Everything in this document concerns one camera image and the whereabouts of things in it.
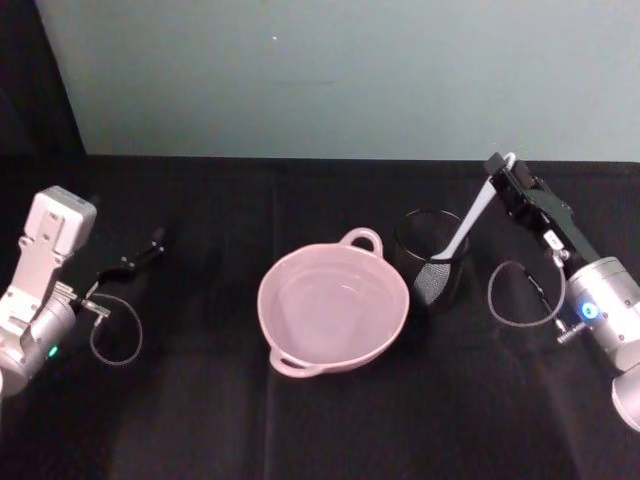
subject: wall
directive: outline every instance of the wall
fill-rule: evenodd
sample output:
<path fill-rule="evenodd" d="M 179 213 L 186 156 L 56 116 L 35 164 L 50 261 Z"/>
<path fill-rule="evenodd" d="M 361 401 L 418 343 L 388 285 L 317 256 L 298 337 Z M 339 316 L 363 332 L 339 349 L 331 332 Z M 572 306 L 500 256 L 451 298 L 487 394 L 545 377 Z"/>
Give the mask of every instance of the wall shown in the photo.
<path fill-rule="evenodd" d="M 90 153 L 640 159 L 640 3 L 39 0 Z"/>

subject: black table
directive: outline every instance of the black table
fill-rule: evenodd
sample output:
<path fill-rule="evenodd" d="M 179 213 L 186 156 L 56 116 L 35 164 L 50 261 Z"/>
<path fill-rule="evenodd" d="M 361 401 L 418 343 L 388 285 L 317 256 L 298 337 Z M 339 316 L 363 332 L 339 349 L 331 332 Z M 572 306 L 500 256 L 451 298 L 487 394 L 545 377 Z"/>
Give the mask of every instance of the black table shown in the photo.
<path fill-rule="evenodd" d="M 640 278 L 639 166 L 531 167 L 594 247 Z M 275 260 L 357 226 L 379 232 L 388 255 L 401 215 L 462 215 L 484 176 L 479 162 L 4 159 L 2 285 L 33 194 L 53 184 L 102 198 L 64 275 L 74 286 L 159 225 L 174 239 L 161 265 L 118 287 L 145 323 L 140 359 L 100 364 L 86 346 L 92 320 L 80 318 L 29 389 L 5 401 L 0 478 L 637 477 L 640 435 L 617 417 L 614 372 L 589 337 L 559 347 L 551 325 L 516 331 L 490 317 L 486 283 L 500 261 L 522 261 L 550 291 L 557 282 L 499 202 L 472 233 L 454 308 L 410 316 L 384 355 L 351 373 L 296 381 L 270 368 L 255 304 Z M 503 283 L 504 308 L 543 313 L 517 274 Z"/>

